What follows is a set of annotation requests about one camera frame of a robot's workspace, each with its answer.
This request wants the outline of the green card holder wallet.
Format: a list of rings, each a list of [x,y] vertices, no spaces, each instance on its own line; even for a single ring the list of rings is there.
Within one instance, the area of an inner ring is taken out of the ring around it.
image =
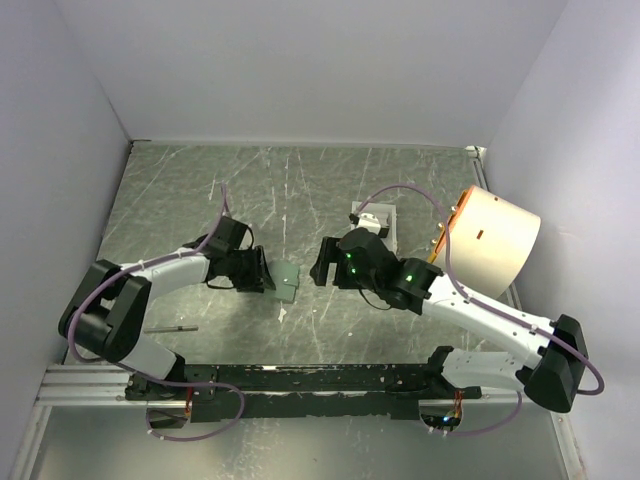
[[[286,260],[274,260],[269,263],[269,272],[275,289],[269,294],[285,304],[292,304],[299,288],[300,267]]]

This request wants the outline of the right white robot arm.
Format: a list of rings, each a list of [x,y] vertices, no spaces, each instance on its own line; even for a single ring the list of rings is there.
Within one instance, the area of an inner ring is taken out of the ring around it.
[[[427,314],[462,327],[499,352],[454,349],[424,374],[426,390],[443,398],[456,388],[486,386],[524,393],[537,405],[570,412],[588,357],[580,323],[526,314],[468,287],[456,288],[439,267],[418,258],[397,258],[376,234],[356,228],[326,237],[310,270],[314,283],[368,290],[389,307]]]

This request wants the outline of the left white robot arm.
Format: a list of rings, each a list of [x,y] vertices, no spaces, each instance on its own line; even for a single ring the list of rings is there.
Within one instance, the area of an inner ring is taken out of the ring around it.
[[[162,398],[181,395],[187,385],[185,360],[142,332],[148,304],[184,287],[225,277],[238,292],[276,288],[264,249],[182,247],[164,257],[117,265],[95,262],[64,311],[58,331],[71,351],[79,346],[98,359],[150,377]]]

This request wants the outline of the white card tray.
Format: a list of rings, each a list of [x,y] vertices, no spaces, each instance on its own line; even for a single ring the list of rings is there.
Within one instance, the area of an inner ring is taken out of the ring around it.
[[[389,224],[390,224],[390,232],[387,238],[380,238],[387,249],[392,253],[396,254],[397,247],[397,211],[395,205],[390,204],[382,204],[382,203],[368,203],[362,210],[356,212],[356,209],[359,207],[360,202],[353,201],[352,202],[352,213],[359,214],[360,212],[370,212],[370,213],[388,213],[389,214]]]

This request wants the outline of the small metal rod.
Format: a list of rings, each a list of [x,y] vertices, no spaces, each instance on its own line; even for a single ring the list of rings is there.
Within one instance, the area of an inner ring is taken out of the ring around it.
[[[176,326],[165,326],[165,327],[149,327],[149,328],[143,329],[143,333],[167,334],[167,333],[178,333],[178,332],[195,332],[198,330],[199,330],[199,327],[197,325],[176,325]]]

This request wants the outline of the beige cylindrical drum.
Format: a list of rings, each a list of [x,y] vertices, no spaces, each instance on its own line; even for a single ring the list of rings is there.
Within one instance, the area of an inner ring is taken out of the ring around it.
[[[464,190],[449,216],[457,281],[496,299],[515,280],[538,237],[541,218],[478,186]]]

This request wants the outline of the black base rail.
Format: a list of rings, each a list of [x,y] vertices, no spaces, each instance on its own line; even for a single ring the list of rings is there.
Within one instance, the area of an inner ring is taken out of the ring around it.
[[[235,417],[240,407],[236,393],[244,394],[245,418],[305,418],[385,416],[417,420],[419,403],[455,398],[457,388],[428,364],[344,365],[188,365],[186,381],[205,382],[192,394],[185,387],[169,387],[139,375],[130,377],[125,398],[166,405],[171,401],[191,407],[195,423]]]

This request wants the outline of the aluminium extrusion frame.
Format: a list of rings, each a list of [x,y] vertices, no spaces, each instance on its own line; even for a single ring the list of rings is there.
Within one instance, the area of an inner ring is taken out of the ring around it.
[[[108,365],[52,365],[42,379],[9,479],[29,479],[54,407],[119,406],[129,374]]]

